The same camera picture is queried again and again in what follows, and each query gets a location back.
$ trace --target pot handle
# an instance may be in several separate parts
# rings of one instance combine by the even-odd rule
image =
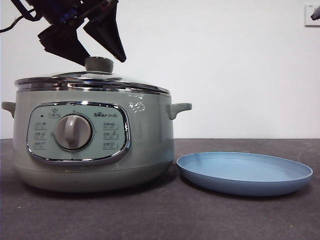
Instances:
[[[9,111],[13,118],[15,117],[15,111],[16,111],[16,103],[15,102],[3,101],[1,103],[1,107],[2,107],[2,109]]]
[[[177,114],[183,111],[188,111],[192,109],[191,103],[176,103],[170,104],[168,108],[169,119],[173,120],[176,118]]]

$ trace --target dark gray table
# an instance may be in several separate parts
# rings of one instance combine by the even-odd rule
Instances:
[[[11,164],[12,140],[1,140],[1,239],[320,239],[320,139],[175,140],[175,159],[205,151],[288,158],[314,174],[289,195],[240,197],[197,187],[172,164],[163,176],[134,188],[56,193],[20,182]]]

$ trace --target white wall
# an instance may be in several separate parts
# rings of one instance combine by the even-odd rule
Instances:
[[[174,121],[176,138],[320,138],[320,28],[304,27],[303,0],[120,0],[127,61],[115,72],[171,90],[193,110]],[[1,27],[19,13],[1,1]],[[1,35],[1,100],[14,81],[82,66],[46,53],[45,20],[22,20]],[[113,57],[80,28],[96,56]],[[13,120],[1,112],[1,138]]]

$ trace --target wall outlet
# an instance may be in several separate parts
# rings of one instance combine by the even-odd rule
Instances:
[[[304,8],[304,25],[306,27],[320,27],[320,19],[313,21],[311,15],[314,13],[320,3],[310,3],[306,4]]]

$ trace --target stainless steel lid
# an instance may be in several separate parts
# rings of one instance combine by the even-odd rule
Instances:
[[[22,78],[14,84],[18,87],[18,92],[78,90],[170,96],[167,89],[112,73],[113,61],[104,57],[87,58],[85,68],[86,71]]]

